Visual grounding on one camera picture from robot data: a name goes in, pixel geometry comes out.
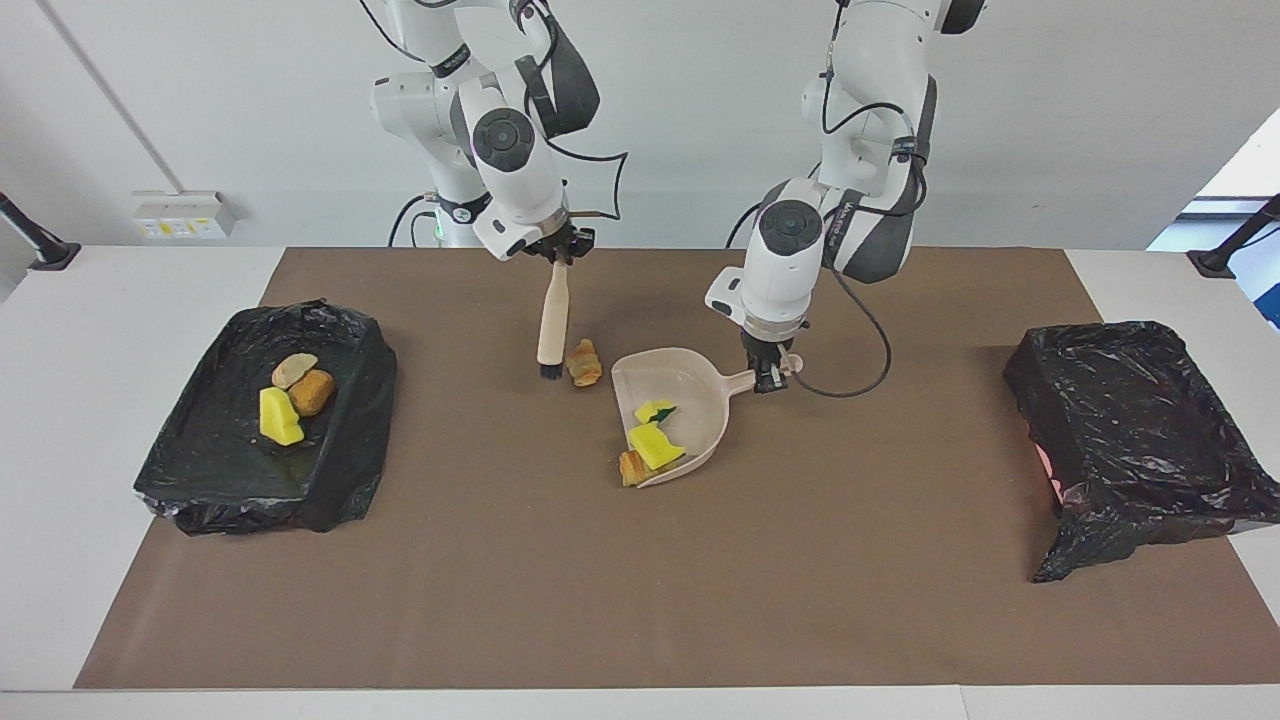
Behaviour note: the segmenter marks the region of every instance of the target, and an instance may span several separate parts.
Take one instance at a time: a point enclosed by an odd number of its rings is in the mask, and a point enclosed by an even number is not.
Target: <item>food scrap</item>
[[[289,400],[298,415],[312,418],[324,410],[334,391],[333,375],[319,368],[307,370],[302,379],[289,387]]]
[[[645,423],[631,428],[627,430],[627,439],[631,441],[631,447],[640,454],[650,470],[657,470],[685,455],[684,447],[671,445],[667,434],[658,428],[658,423]]]
[[[564,359],[564,366],[568,368],[575,387],[594,386],[604,375],[600,356],[595,352],[595,343],[589,338],[584,338],[568,354],[568,357]]]
[[[259,432],[279,445],[289,446],[303,438],[298,425],[298,414],[289,402],[289,396],[278,387],[265,387],[259,392]]]
[[[302,441],[300,418],[319,415],[337,389],[333,375],[316,368],[310,352],[289,355],[271,370],[271,387],[259,392],[259,430],[279,445]]]
[[[310,352],[289,355],[271,370],[271,384],[280,389],[289,389],[293,383],[302,379],[307,370],[316,366],[320,359]]]
[[[618,471],[622,473],[622,487],[625,488],[639,486],[654,475],[635,450],[628,450],[618,456]]]

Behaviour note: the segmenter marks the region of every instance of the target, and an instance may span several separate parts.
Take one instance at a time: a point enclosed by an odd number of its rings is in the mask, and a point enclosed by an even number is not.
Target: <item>black cable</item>
[[[399,232],[399,224],[401,222],[404,220],[404,215],[408,214],[408,209],[412,208],[413,205],[417,205],[422,200],[426,199],[422,197],[421,195],[415,195],[408,200],[408,202],[404,204],[403,208],[401,208],[401,211],[396,215],[396,222],[392,223],[392,232],[390,234],[387,236],[387,247],[392,247],[396,245],[396,233]]]
[[[844,17],[844,14],[845,14],[845,5],[837,3],[836,22],[831,27],[832,45],[835,45],[836,38],[840,37],[840,18]],[[895,113],[902,117],[902,122],[908,126],[908,128],[911,128],[911,122],[906,111],[902,110],[901,106],[895,105],[893,102],[872,102],[870,105],[863,105],[861,108],[845,115],[844,119],[836,123],[836,127],[827,127],[827,104],[831,101],[831,83],[833,79],[836,79],[836,70],[831,67],[829,54],[827,55],[827,72],[823,73],[822,77],[826,78],[826,88],[823,90],[822,94],[822,132],[827,135],[835,135],[836,132],[840,131],[840,128],[852,122],[854,118],[856,118],[858,115],[861,115],[863,113],[869,113],[872,110],[893,110]],[[915,128],[911,128],[911,133],[913,135],[915,133]]]
[[[724,241],[724,250],[733,247],[733,238],[737,237],[737,231],[742,229],[742,223],[745,223],[746,219],[751,217],[751,213],[759,210],[760,205],[763,204],[764,202],[760,201],[756,202],[755,205],[751,205],[750,208],[746,209],[746,213],[742,213],[742,217],[739,218],[736,223],[733,223],[733,229],[730,231],[728,240]]]
[[[559,152],[561,155],[564,155],[566,158],[573,158],[575,160],[585,160],[588,163],[612,163],[614,160],[618,161],[618,172],[616,172],[613,174],[613,211],[612,213],[604,213],[604,211],[596,210],[595,213],[600,218],[604,218],[604,219],[608,219],[608,220],[621,220],[622,219],[622,205],[618,204],[618,191],[622,188],[622,168],[625,168],[627,165],[627,158],[631,156],[631,152],[618,152],[617,155],[599,155],[599,156],[596,156],[596,155],[581,155],[579,152],[573,152],[572,150],[566,150],[566,149],[561,147],[559,145],[556,145],[550,140],[547,140],[547,145],[549,145],[552,150]]]
[[[535,4],[530,4],[530,6],[534,9],[535,13],[538,13],[538,17],[541,18],[543,26],[547,27],[547,35],[549,35],[550,38],[552,38],[550,45],[547,47],[547,54],[543,55],[543,59],[538,61],[538,72],[541,72],[543,68],[547,67],[547,63],[550,61],[552,54],[556,53],[556,47],[559,44],[559,31],[556,28],[556,24],[552,23],[552,20],[554,19],[554,15],[548,15],[547,13],[543,13],[543,10],[538,5],[535,5]],[[526,85],[525,86],[525,102],[524,102],[524,105],[525,105],[525,114],[529,115],[529,117],[532,117],[534,113],[529,108],[530,99],[531,97],[530,97],[530,92],[529,92],[529,86]],[[582,161],[586,161],[586,163],[613,163],[613,161],[618,163],[618,170],[613,176],[613,213],[604,213],[604,211],[596,210],[596,211],[594,211],[594,214],[596,217],[600,217],[600,218],[604,218],[604,219],[608,219],[608,220],[621,220],[622,219],[622,205],[618,201],[618,193],[620,193],[620,191],[622,188],[622,169],[626,168],[626,165],[627,165],[627,158],[631,156],[631,152],[618,152],[617,155],[582,155],[581,152],[573,152],[572,150],[566,150],[564,147],[561,147],[559,145],[556,145],[554,142],[552,142],[552,138],[549,138],[549,137],[547,137],[545,141],[547,141],[547,146],[548,147],[550,147],[556,152],[559,152],[561,155],[564,155],[566,158],[572,158],[575,160],[582,160]]]
[[[858,297],[858,293],[854,292],[854,288],[849,287],[849,283],[845,282],[845,278],[841,277],[835,268],[831,269],[831,274],[832,277],[836,278],[836,282],[840,283],[840,287],[841,290],[845,291],[845,295],[847,295],[850,299],[852,299],[855,304],[858,304],[858,307],[863,311],[863,314],[867,315],[867,319],[872,322],[872,325],[876,328],[876,332],[879,333],[881,343],[883,343],[884,346],[884,368],[881,370],[879,377],[876,378],[869,386],[850,392],[831,392],[815,388],[812,384],[806,383],[805,379],[800,377],[800,373],[792,373],[791,378],[795,379],[796,384],[799,384],[800,387],[805,388],[806,391],[814,395],[822,397],[829,397],[832,400],[845,400],[850,397],[858,397],[860,395],[867,395],[868,392],[878,388],[881,383],[884,382],[884,378],[888,377],[890,370],[893,368],[893,345],[888,341],[888,333],[884,332],[884,325],[882,325],[881,322],[876,318],[876,314],[872,313],[870,307],[868,307],[867,304],[863,302],[863,299]]]
[[[410,53],[408,50],[401,47],[398,42],[396,42],[394,40],[392,40],[392,36],[387,35],[387,31],[383,28],[383,23],[378,22],[378,17],[374,15],[374,12],[369,9],[369,3],[365,3],[365,0],[360,0],[360,6],[365,9],[365,14],[369,15],[370,22],[372,22],[374,27],[378,28],[378,33],[383,36],[383,40],[385,40],[388,45],[390,45],[392,47],[394,47],[397,53],[399,53],[401,55],[404,55],[410,60],[415,60],[415,61],[424,63],[424,64],[426,63],[426,60],[424,60],[424,59],[419,58],[417,55]]]
[[[435,213],[431,210],[424,210],[408,219],[408,242],[413,247],[417,247],[417,220],[419,218],[435,218]]]
[[[1277,231],[1280,231],[1280,227],[1272,228],[1271,232],[1268,232],[1266,234],[1262,234],[1262,236],[1258,236],[1258,237],[1251,240],[1249,242],[1245,242],[1244,245],[1242,245],[1240,250],[1244,250],[1245,247],[1253,247],[1254,245],[1262,242],[1263,240],[1274,236]]]
[[[872,215],[881,215],[882,218],[905,218],[911,213],[919,210],[920,206],[924,205],[925,199],[928,199],[929,196],[929,183],[928,181],[924,179],[924,172],[920,169],[920,165],[918,164],[922,161],[923,160],[920,160],[919,156],[916,156],[911,161],[911,177],[915,179],[915,202],[911,204],[911,208],[909,210],[902,210],[902,211],[881,210],[878,208],[868,208],[867,205],[859,205],[858,208],[854,208],[854,211],[870,213]],[[836,205],[831,210],[827,210],[827,214],[822,217],[822,222],[826,223],[827,220],[829,220],[832,217],[835,217],[837,210],[840,210],[840,205]]]

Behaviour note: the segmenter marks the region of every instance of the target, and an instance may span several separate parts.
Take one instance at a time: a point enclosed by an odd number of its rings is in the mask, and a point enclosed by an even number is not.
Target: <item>dustpan handle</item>
[[[787,354],[787,361],[782,368],[782,373],[790,375],[791,373],[799,373],[804,369],[804,359],[795,354]],[[744,370],[736,375],[730,375],[724,378],[724,387],[728,389],[730,397],[735,395],[741,395],[749,389],[755,388],[755,372]]]

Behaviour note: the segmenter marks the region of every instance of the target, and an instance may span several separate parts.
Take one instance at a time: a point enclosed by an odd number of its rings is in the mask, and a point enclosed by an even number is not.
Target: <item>black plastic bag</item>
[[[337,392],[306,437],[259,434],[259,391],[294,352],[311,352]],[[381,479],[396,352],[369,315],[324,300],[237,313],[196,366],[133,489],[182,532],[317,532],[365,516]]]
[[[1028,331],[1005,382],[1059,488],[1057,538],[1033,582],[1280,521],[1280,486],[1167,327]]]

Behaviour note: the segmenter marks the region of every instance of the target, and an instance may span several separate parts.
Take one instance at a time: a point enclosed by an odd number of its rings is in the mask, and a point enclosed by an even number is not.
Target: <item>white table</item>
[[[67,692],[150,523],[122,492],[223,323],[280,249],[86,247],[0,305],[0,717],[1274,716],[1277,687]],[[1181,334],[1262,464],[1280,473],[1280,336],[1181,255],[1070,252],[1102,316]],[[120,407],[129,407],[122,413]],[[32,509],[44,509],[33,512]],[[1280,616],[1280,528],[1231,539]]]

